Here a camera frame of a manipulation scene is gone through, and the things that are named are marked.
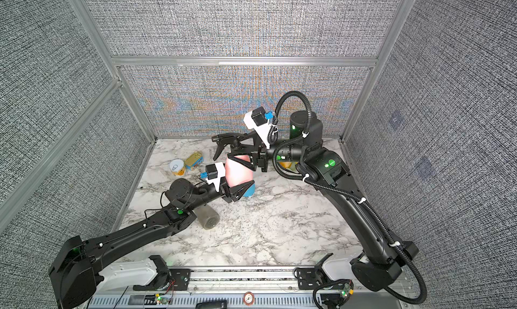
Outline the black spray nozzle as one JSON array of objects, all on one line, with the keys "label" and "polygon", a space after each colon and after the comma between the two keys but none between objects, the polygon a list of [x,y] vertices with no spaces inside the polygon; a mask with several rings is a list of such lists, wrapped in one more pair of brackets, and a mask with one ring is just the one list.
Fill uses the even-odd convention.
[{"label": "black spray nozzle", "polygon": [[237,133],[224,133],[215,135],[211,138],[211,141],[217,145],[213,161],[216,161],[219,156],[221,156],[222,152],[228,145],[230,146],[231,151],[242,150],[244,148],[244,146],[236,147],[236,135]]}]

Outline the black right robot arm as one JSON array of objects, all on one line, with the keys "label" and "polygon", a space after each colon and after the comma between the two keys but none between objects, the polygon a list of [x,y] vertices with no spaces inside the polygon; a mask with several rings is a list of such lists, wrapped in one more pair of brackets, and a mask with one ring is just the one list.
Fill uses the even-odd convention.
[{"label": "black right robot arm", "polygon": [[323,123],[316,114],[294,112],[287,140],[277,138],[276,115],[262,107],[246,113],[244,123],[249,133],[231,139],[228,161],[262,171],[273,164],[285,178],[312,186],[338,210],[362,245],[351,260],[333,255],[324,259],[324,276],[336,281],[352,274],[370,291],[386,290],[408,303],[423,302],[427,287],[413,263],[418,248],[391,232],[359,191],[347,164],[324,147]]}]

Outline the grey translucent bottle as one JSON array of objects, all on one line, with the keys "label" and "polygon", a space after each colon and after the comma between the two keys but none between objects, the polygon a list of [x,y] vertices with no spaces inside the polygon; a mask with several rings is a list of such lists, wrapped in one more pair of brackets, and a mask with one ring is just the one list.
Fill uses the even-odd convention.
[{"label": "grey translucent bottle", "polygon": [[211,230],[219,224],[220,216],[218,212],[209,205],[203,205],[194,210],[199,223],[205,230]]}]

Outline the blue plastic spray bottle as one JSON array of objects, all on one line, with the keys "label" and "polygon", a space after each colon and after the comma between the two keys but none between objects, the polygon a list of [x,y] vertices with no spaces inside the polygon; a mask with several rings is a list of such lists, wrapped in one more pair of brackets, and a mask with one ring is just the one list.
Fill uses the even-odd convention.
[{"label": "blue plastic spray bottle", "polygon": [[243,197],[251,197],[254,195],[256,189],[256,185],[253,184],[251,187],[248,188],[248,190],[243,194]]}]

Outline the pink plastic spray bottle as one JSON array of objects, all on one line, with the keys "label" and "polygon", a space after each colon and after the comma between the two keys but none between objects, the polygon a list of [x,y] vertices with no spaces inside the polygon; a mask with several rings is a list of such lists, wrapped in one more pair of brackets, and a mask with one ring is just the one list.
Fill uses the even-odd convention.
[{"label": "pink plastic spray bottle", "polygon": [[253,180],[253,171],[232,159],[226,160],[225,169],[226,182],[229,187],[238,186]]}]

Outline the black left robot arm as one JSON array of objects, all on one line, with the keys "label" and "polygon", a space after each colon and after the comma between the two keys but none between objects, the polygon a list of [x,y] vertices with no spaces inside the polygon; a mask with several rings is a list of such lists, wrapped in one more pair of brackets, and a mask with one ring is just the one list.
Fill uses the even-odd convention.
[{"label": "black left robot arm", "polygon": [[105,281],[103,269],[138,248],[182,232],[195,221],[196,208],[219,198],[237,202],[253,185],[253,180],[233,187],[226,181],[219,187],[194,185],[180,178],[164,193],[168,205],[144,220],[89,240],[66,240],[48,270],[58,308],[75,308],[89,300]]}]

